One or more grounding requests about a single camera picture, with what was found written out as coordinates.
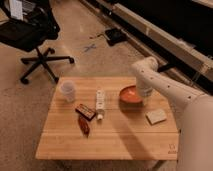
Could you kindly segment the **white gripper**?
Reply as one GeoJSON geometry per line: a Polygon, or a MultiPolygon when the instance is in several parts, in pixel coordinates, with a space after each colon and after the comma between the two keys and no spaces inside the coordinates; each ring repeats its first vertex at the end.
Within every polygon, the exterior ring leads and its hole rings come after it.
{"type": "Polygon", "coordinates": [[[137,91],[142,98],[143,105],[146,106],[149,101],[149,97],[152,95],[153,88],[146,84],[141,84],[137,86],[137,91]]]}

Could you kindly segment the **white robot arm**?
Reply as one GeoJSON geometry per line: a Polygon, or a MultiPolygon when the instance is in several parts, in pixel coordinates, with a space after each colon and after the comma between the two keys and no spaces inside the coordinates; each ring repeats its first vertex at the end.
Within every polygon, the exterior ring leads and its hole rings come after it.
{"type": "Polygon", "coordinates": [[[161,75],[149,56],[131,65],[142,97],[157,90],[183,110],[177,171],[213,171],[213,96],[161,75]]]}

